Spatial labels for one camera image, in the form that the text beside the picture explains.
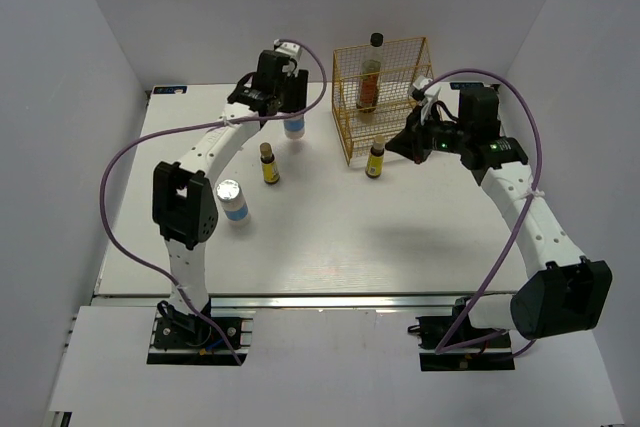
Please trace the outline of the dark sauce bottle red label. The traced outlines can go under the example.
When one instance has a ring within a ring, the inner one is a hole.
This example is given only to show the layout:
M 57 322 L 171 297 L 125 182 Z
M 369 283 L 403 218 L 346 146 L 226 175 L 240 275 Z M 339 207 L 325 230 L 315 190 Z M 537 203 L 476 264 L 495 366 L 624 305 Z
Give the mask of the dark sauce bottle red label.
M 382 46 L 384 36 L 374 32 L 370 36 L 370 44 L 361 64 L 360 91 L 356 107 L 363 114 L 373 113 L 378 102 L 378 82 L 382 69 Z

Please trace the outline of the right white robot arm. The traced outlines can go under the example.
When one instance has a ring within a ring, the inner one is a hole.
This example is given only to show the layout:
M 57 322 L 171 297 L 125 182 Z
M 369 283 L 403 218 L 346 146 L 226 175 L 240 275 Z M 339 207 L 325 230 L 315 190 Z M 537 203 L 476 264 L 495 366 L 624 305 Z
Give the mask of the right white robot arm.
M 527 276 L 514 294 L 458 300 L 438 350 L 472 346 L 498 331 L 538 340 L 594 329 L 612 271 L 605 261 L 589 259 L 557 221 L 520 143 L 501 133 L 496 91 L 461 90 L 458 112 L 449 119 L 439 114 L 445 106 L 438 90 L 413 86 L 410 95 L 416 106 L 387 150 L 417 164 L 434 152 L 459 156 L 509 228 L 509 243 L 518 247 Z

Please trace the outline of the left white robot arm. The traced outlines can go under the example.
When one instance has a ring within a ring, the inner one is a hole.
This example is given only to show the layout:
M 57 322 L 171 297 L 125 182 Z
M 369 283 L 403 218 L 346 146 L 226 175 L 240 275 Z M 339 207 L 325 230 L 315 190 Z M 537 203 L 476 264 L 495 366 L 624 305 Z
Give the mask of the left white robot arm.
M 280 41 L 263 51 L 257 71 L 227 97 L 222 126 L 205 133 L 179 160 L 154 169 L 152 219 L 177 281 L 158 310 L 188 345 L 202 345 L 211 334 L 205 244 L 218 223 L 212 183 L 267 117 L 306 108 L 308 72 L 298 69 L 300 57 L 301 46 L 293 42 Z

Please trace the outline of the right small yellow label bottle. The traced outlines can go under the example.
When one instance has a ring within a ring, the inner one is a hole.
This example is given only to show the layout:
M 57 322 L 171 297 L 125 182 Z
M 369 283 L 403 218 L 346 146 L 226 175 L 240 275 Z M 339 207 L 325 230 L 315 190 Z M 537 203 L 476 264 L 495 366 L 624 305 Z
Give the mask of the right small yellow label bottle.
M 377 135 L 373 139 L 365 168 L 365 174 L 369 178 L 375 179 L 381 175 L 384 162 L 384 153 L 385 138 L 382 135 Z

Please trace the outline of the small yellow label bottle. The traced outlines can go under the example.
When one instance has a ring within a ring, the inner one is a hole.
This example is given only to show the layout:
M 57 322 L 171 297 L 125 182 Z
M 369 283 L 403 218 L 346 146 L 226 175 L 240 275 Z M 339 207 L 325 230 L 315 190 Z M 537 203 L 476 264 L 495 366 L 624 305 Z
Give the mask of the small yellow label bottle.
M 280 175 L 272 146 L 268 142 L 263 142 L 260 144 L 259 150 L 264 182 L 269 185 L 278 183 Z
M 375 179 L 381 175 L 384 162 L 384 153 L 385 138 L 382 135 L 377 135 L 373 139 L 365 168 L 365 174 L 369 178 Z

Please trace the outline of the right blue table sticker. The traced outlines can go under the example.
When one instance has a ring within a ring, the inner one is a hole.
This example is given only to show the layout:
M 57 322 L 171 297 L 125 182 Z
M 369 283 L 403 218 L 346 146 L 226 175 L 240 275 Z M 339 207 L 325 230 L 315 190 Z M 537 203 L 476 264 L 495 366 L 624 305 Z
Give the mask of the right blue table sticker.
M 450 82 L 449 86 L 452 90 L 465 90 L 484 87 L 482 82 Z

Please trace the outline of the blue table sticker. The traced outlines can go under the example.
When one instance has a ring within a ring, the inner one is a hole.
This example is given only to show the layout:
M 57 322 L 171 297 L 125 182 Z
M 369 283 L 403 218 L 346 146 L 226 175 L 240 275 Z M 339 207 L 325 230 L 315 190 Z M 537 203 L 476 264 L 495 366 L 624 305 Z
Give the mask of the blue table sticker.
M 465 90 L 484 87 L 482 82 L 450 82 L 449 86 L 452 90 Z
M 178 86 L 155 86 L 152 90 L 153 95 L 181 95 L 187 92 L 184 85 Z

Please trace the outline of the left small yellow label bottle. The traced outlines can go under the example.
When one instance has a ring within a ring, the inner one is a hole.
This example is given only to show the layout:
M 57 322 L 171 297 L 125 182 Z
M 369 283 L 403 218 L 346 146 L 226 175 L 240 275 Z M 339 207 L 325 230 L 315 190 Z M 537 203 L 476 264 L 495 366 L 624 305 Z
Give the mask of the left small yellow label bottle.
M 278 183 L 280 175 L 272 146 L 268 142 L 263 142 L 260 144 L 259 150 L 264 182 L 269 185 Z

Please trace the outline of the left blue table sticker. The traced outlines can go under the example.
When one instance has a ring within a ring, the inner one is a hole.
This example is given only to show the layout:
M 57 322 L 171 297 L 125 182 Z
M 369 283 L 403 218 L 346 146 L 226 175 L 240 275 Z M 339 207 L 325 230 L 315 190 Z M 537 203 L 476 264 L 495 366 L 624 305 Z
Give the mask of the left blue table sticker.
M 155 86 L 152 90 L 153 95 L 181 95 L 187 92 L 184 85 L 178 86 Z

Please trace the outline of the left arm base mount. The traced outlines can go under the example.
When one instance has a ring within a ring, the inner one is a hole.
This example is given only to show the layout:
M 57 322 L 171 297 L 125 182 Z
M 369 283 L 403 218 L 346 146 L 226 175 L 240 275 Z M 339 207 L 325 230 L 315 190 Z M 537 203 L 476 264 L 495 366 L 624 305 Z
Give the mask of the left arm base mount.
M 240 316 L 208 315 L 225 334 L 193 314 L 176 310 L 166 300 L 156 306 L 156 316 L 147 353 L 148 365 L 165 366 L 232 366 L 239 367 L 248 355 L 252 340 L 253 319 Z

